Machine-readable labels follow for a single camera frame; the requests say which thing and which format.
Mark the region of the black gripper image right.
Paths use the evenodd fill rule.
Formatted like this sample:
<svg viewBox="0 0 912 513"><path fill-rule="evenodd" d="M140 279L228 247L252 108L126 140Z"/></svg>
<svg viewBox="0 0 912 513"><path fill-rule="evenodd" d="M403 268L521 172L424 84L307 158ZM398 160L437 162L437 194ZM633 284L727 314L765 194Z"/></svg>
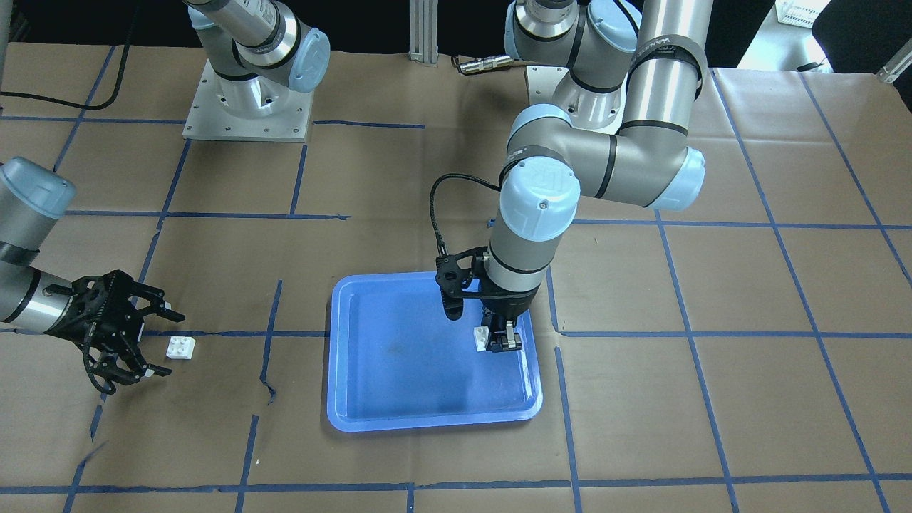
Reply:
<svg viewBox="0 0 912 513"><path fill-rule="evenodd" d="M482 263L484 247L458 254L447 254L437 248L435 280L442 290L442 305L448 319L460 319L463 299L479 299L483 309L482 326L492 335L492 353L520 351L522 337L516 331L516 318L527 311L538 288L518 291L504 289L488 275Z"/></svg>

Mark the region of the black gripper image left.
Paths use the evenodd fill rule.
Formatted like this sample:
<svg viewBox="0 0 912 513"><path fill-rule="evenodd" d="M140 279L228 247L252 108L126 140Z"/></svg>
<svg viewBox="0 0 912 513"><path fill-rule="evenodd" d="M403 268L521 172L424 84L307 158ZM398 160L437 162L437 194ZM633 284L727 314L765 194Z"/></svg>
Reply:
<svg viewBox="0 0 912 513"><path fill-rule="evenodd" d="M91 357L95 387L131 385L153 375L169 376L169 368L148 363L140 350L143 318L154 314L176 323L185 321L164 299L162 289L136 282L124 271L84 276L71 284L71 302L56 322L56 337L100 351ZM132 298L146 300L137 309Z"/></svg>

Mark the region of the silver robot arm image right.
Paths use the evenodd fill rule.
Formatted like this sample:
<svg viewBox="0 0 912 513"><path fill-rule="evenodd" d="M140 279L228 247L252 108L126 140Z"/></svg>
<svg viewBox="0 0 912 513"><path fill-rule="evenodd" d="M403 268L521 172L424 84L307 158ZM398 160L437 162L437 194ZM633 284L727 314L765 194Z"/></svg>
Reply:
<svg viewBox="0 0 912 513"><path fill-rule="evenodd" d="M483 305L481 350L522 348L516 331L559 246L589 196L680 211L705 179L703 154L687 144L693 102L708 65L710 1L514 1L504 45L512 58L566 68L580 91L625 92L614 134L584 129L571 106L534 104L516 117L493 189L499 207L485 247L452 254L437 240L437 285L447 318L465 299Z"/></svg>

